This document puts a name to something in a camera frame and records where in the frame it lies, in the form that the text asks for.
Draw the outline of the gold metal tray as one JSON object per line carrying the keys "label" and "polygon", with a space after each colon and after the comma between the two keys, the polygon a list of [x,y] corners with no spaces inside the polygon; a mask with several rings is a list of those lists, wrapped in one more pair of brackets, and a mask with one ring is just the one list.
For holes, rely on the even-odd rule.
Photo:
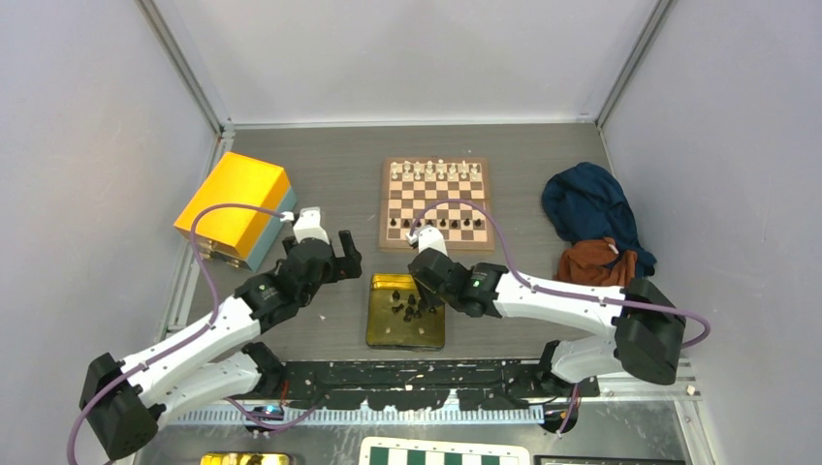
{"label": "gold metal tray", "polygon": [[365,331],[369,348],[438,352],[445,343],[445,308],[429,307],[410,275],[372,275]]}

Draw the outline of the wooden chess board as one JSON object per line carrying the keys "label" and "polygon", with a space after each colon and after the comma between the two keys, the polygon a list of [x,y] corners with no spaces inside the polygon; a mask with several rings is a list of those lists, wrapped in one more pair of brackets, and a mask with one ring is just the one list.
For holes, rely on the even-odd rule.
{"label": "wooden chess board", "polygon": [[[425,178],[425,165],[431,161],[434,166],[434,177]],[[400,165],[398,179],[391,179],[390,165]],[[411,166],[411,178],[402,179],[402,165]],[[421,180],[414,179],[415,163],[424,165]],[[446,176],[439,180],[436,165],[446,165]],[[456,164],[458,178],[448,179],[448,168]],[[495,249],[495,232],[488,220],[472,205],[490,211],[491,189],[488,161],[485,158],[388,158],[381,169],[382,195],[380,207],[380,226],[378,233],[379,248],[383,251],[405,252],[410,249],[405,235],[411,230],[426,226],[427,220],[434,222],[434,227],[442,232],[446,247],[450,251],[491,252]],[[391,227],[391,219],[396,219],[396,226]],[[403,228],[403,220],[410,220],[410,228]],[[446,228],[439,228],[439,222],[445,219]],[[462,227],[465,219],[470,220],[467,229]],[[474,221],[481,219],[483,226],[474,228]],[[459,227],[452,229],[453,220],[459,221]]]}

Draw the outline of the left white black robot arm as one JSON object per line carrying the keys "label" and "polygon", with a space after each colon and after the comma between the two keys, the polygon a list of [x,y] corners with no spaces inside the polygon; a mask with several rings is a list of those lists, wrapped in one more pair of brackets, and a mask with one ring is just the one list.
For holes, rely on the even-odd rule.
{"label": "left white black robot arm", "polygon": [[326,284],[362,275],[362,255],[350,231],[338,234],[342,256],[319,238],[284,239],[285,258],[239,286],[206,317],[136,354],[109,353],[87,368],[79,406],[110,460],[141,449],[159,429],[157,393],[234,346],[294,318]]}

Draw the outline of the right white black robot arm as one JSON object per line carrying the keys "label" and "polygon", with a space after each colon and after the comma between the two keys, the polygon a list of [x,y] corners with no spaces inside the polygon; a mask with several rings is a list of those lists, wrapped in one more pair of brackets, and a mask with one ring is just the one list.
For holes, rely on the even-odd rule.
{"label": "right white black robot arm", "polygon": [[546,344],[534,384],[559,398],[600,375],[625,372],[669,386],[677,378],[685,318],[645,279],[586,287],[520,274],[502,264],[466,267],[435,249],[408,265],[425,302],[472,318],[530,319],[586,332]]}

